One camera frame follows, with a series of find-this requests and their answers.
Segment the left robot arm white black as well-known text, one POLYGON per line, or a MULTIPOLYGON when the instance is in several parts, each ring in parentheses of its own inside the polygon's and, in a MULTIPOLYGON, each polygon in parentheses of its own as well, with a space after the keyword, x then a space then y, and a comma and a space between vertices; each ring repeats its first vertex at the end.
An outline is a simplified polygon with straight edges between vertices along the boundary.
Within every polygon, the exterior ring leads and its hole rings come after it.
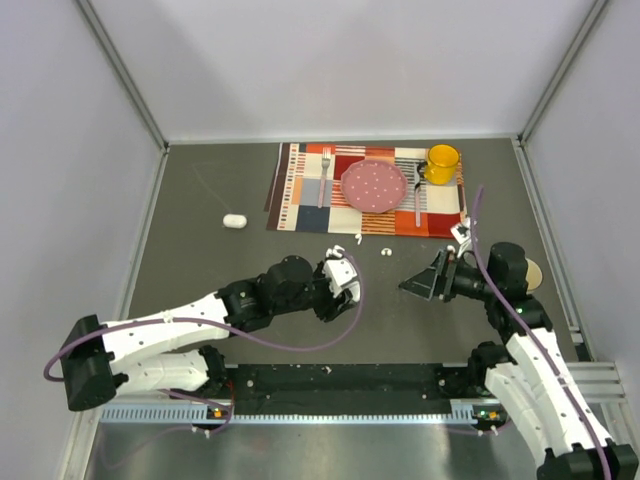
POLYGON ((177 390, 212 397, 226 387, 223 356, 213 342, 248 340, 273 319, 312 311, 331 322, 362 298, 360 275, 339 250, 312 266, 291 255, 256 277, 239 280, 185 305, 128 320, 77 320, 58 361, 67 407, 81 412, 119 395, 177 390))

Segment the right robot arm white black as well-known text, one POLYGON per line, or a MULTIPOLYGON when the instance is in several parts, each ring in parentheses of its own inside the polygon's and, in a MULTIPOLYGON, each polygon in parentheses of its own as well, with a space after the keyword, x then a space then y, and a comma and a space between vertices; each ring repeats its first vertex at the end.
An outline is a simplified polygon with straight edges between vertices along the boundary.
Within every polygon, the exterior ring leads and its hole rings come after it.
POLYGON ((522 247, 499 242, 488 265, 469 264, 454 248, 441 249, 425 270, 400 289, 426 300, 463 296, 482 302, 502 342, 483 342, 467 364, 467 384, 492 395, 525 440, 539 479, 632 479, 639 458, 598 421, 560 352, 553 324, 528 291, 522 247))

